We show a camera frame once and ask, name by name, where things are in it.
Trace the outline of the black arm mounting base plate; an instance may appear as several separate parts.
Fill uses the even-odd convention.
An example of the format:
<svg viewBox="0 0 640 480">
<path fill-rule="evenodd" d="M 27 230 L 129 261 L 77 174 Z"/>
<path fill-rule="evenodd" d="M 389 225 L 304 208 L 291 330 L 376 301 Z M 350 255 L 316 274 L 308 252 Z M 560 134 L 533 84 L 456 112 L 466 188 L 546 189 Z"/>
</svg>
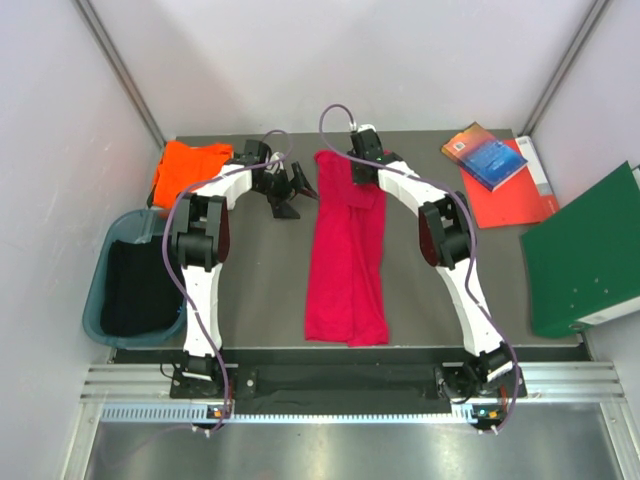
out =
<svg viewBox="0 0 640 480">
<path fill-rule="evenodd" d="M 525 393 L 506 348 L 226 349 L 223 360 L 175 356 L 170 396 L 228 401 L 236 414 L 447 413 L 452 402 L 498 390 Z"/>
</svg>

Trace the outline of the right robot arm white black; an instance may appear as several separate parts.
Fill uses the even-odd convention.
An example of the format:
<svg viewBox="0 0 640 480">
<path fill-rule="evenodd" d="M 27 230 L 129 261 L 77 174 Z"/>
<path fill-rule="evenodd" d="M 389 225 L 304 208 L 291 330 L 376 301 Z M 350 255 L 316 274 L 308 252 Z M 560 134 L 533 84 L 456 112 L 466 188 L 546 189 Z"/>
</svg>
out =
<svg viewBox="0 0 640 480">
<path fill-rule="evenodd" d="M 466 380 L 487 396 L 504 377 L 513 377 L 512 398 L 521 385 L 514 347 L 491 316 L 477 271 L 477 235 L 463 195 L 446 184 L 420 177 L 399 155 L 349 151 L 355 179 L 376 184 L 406 206 L 418 220 L 419 247 L 443 280 L 457 314 L 470 359 Z"/>
</svg>

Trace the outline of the red t shirt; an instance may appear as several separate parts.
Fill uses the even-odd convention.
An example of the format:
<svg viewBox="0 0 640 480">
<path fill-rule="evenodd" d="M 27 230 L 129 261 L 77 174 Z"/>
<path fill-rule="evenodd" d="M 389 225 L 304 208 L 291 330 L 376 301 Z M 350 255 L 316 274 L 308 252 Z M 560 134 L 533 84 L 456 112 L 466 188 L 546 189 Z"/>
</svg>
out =
<svg viewBox="0 0 640 480">
<path fill-rule="evenodd" d="M 319 210 L 304 317 L 308 341 L 367 347 L 389 343 L 381 283 L 386 195 L 352 181 L 351 164 L 329 150 L 314 156 Z"/>
</svg>

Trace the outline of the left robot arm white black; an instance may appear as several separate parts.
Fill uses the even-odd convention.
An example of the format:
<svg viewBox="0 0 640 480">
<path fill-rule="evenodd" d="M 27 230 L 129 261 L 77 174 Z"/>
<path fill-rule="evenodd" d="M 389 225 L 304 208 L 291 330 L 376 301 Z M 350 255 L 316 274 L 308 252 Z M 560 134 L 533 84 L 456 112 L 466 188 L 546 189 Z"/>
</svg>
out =
<svg viewBox="0 0 640 480">
<path fill-rule="evenodd" d="M 177 284 L 186 302 L 184 357 L 174 368 L 177 387 L 197 397 L 230 398 L 230 380 L 222 357 L 218 290 L 230 250 L 229 211 L 244 194 L 264 195 L 276 219 L 297 220 L 289 204 L 299 195 L 317 200 L 318 193 L 301 165 L 285 167 L 280 152 L 243 155 L 224 165 L 213 178 L 198 181 L 178 195 L 170 211 L 171 250 L 183 280 Z"/>
</svg>

